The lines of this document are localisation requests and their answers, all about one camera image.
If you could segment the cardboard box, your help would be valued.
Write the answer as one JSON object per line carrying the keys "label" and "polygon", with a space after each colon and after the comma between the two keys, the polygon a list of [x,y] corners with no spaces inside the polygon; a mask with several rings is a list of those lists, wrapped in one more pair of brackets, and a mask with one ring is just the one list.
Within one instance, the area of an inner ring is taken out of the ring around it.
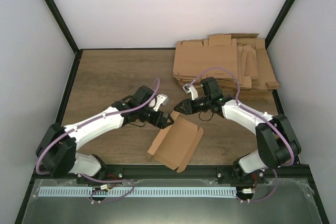
{"label": "cardboard box", "polygon": [[183,172],[193,156],[204,129],[173,111],[173,125],[159,131],[147,151],[147,160],[155,160],[177,173]]}

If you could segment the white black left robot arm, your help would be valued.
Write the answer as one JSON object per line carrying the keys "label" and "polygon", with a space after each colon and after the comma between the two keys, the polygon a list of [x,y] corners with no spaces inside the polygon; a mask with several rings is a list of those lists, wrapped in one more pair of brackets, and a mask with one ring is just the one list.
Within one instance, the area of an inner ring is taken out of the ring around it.
{"label": "white black left robot arm", "polygon": [[111,130],[119,129],[135,121],[149,123],[159,129],[173,125],[174,120],[160,106],[168,103],[168,96],[157,94],[146,86],[134,95],[112,103],[104,111],[78,123],[62,126],[52,124],[36,149],[36,172],[61,178],[68,173],[89,177],[95,184],[107,178],[105,163],[95,154],[78,153],[78,149],[91,140]]}

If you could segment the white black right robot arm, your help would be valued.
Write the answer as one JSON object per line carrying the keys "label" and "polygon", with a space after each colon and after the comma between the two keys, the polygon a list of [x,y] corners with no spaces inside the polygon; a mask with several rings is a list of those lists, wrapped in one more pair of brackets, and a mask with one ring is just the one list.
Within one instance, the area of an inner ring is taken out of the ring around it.
{"label": "white black right robot arm", "polygon": [[233,164],[235,181],[244,184],[257,170],[275,169],[294,163],[295,157],[301,153],[301,146],[285,115],[259,112],[229,95],[223,95],[213,77],[201,80],[201,87],[204,96],[199,97],[192,84],[184,85],[184,91],[191,97],[178,103],[174,110],[184,115],[211,111],[238,123],[256,136],[257,150],[237,159]]}

